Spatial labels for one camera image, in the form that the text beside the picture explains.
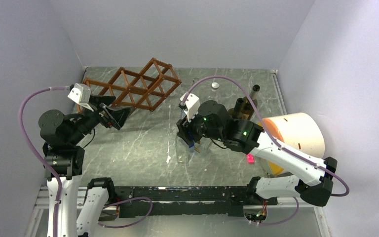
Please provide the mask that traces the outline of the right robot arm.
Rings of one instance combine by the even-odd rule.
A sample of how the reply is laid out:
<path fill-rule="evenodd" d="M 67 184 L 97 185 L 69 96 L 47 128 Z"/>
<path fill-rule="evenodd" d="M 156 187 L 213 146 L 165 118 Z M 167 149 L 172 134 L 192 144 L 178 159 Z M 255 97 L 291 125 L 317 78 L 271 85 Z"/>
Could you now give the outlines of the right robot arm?
<path fill-rule="evenodd" d="M 258 124 L 234 119 L 224 105 L 214 100 L 200 104 L 199 99 L 179 103 L 185 117 L 178 120 L 177 136 L 188 147 L 201 138 L 217 140 L 234 152 L 251 154 L 271 161 L 286 169 L 290 176 L 277 178 L 252 178 L 247 190 L 247 200 L 259 204 L 264 199 L 295 197 L 323 207 L 333 196 L 333 177 L 337 160 L 309 156 L 287 144 L 271 139 Z"/>

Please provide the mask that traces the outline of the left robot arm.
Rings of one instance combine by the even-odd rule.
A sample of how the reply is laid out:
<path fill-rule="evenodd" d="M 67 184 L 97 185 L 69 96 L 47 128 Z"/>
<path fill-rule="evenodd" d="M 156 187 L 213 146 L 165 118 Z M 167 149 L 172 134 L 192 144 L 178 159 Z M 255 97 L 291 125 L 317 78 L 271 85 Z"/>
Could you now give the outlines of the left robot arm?
<path fill-rule="evenodd" d="M 89 109 L 68 115 L 49 110 L 38 120 L 40 136 L 45 141 L 44 160 L 54 170 L 45 173 L 49 190 L 49 237 L 91 236 L 103 204 L 116 201 L 117 191 L 111 178 L 92 179 L 91 197 L 86 198 L 85 213 L 77 219 L 77 193 L 85 153 L 79 142 L 99 124 L 120 130 L 134 110 L 132 106 L 110 107 L 114 100 L 114 96 L 91 96 Z"/>

